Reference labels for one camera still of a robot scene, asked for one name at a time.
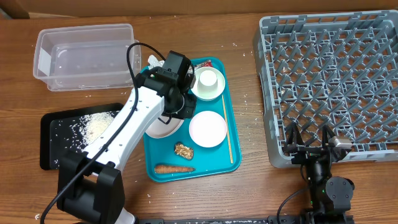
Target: wood grain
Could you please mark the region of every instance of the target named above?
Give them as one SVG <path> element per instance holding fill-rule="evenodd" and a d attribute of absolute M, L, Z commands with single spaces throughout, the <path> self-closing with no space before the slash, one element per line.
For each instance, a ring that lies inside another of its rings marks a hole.
<path fill-rule="evenodd" d="M 146 174 L 141 141 L 123 173 L 126 209 L 139 218 L 275 215 L 280 203 L 305 183 L 298 169 L 276 169 L 267 156 L 262 92 L 251 54 L 254 32 L 265 15 L 0 21 L 0 223 L 38 223 L 35 215 L 42 213 L 56 194 L 58 171 L 39 167 L 39 124 L 45 113 L 123 103 L 127 99 L 121 92 L 128 89 L 48 91 L 43 82 L 32 76 L 37 35 L 42 29 L 54 27 L 114 23 L 130 23 L 136 39 L 163 54 L 174 50 L 190 58 L 213 56 L 223 61 L 243 154 L 241 166 L 230 174 L 158 184 Z M 152 53 L 142 51 L 142 58 Z M 394 162 L 333 166 L 334 175 L 355 183 L 349 214 L 355 216 L 357 223 L 397 223 L 395 169 L 398 170 L 398 163 Z M 310 206 L 308 201 L 308 195 L 297 197 L 282 213 L 298 213 Z M 76 218 L 53 208 L 47 223 L 72 221 Z"/>

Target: gray plastic basket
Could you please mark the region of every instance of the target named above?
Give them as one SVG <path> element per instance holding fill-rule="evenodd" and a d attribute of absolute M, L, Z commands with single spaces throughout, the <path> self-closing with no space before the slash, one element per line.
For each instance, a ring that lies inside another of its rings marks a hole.
<path fill-rule="evenodd" d="M 349 137 L 345 161 L 398 160 L 397 26 L 398 11 L 260 20 L 253 47 L 273 166 L 293 166 L 282 152 L 292 121 L 311 146 L 323 125 Z"/>

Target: wooden table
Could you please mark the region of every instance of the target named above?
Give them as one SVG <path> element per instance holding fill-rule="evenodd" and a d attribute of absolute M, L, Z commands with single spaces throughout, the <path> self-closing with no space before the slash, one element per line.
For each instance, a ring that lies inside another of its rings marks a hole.
<path fill-rule="evenodd" d="M 280 203 L 305 186 L 298 169 L 276 169 L 268 161 L 262 93 L 252 56 L 252 38 L 267 14 L 32 19 L 0 22 L 0 223 L 39 223 L 35 215 L 53 199 L 58 171 L 39 167 L 40 119 L 45 113 L 124 103 L 128 89 L 51 92 L 32 76 L 42 29 L 130 23 L 135 38 L 163 54 L 213 56 L 225 64 L 243 161 L 230 174 L 158 184 L 146 174 L 144 145 L 124 170 L 125 207 L 139 218 L 226 218 L 275 215 Z M 145 61 L 149 50 L 142 48 Z M 398 163 L 357 162 L 333 166 L 333 175 L 354 181 L 349 214 L 357 223 L 397 223 Z M 309 207 L 309 196 L 291 200 L 283 213 Z M 76 218 L 51 209 L 47 223 Z"/>

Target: robotic arm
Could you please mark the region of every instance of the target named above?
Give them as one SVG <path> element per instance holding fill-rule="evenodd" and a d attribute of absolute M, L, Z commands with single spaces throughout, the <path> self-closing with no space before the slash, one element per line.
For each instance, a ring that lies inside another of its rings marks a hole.
<path fill-rule="evenodd" d="M 155 67 L 137 74 L 139 101 L 134 114 L 111 144 L 84 175 L 98 175 L 96 183 L 80 177 L 57 201 L 58 209 L 90 223 L 134 224 L 135 217 L 124 208 L 121 172 L 145 130 L 161 115 L 191 118 L 195 111 L 195 95 L 188 94 L 194 75 L 187 74 L 191 61 L 170 52 L 162 68 Z M 136 92 L 131 95 L 106 131 L 83 153 L 68 152 L 60 161 L 58 191 L 101 150 L 122 123 L 128 119 Z"/>

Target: transparent plastic bin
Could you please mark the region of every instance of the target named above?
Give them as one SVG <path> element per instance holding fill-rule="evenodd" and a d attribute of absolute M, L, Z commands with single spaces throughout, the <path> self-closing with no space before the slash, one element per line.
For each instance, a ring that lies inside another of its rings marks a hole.
<path fill-rule="evenodd" d="M 126 51 L 134 40 L 130 24 L 64 27 L 39 33 L 33 76 L 51 91 L 132 86 Z M 131 50 L 134 74 L 141 70 L 141 49 Z"/>

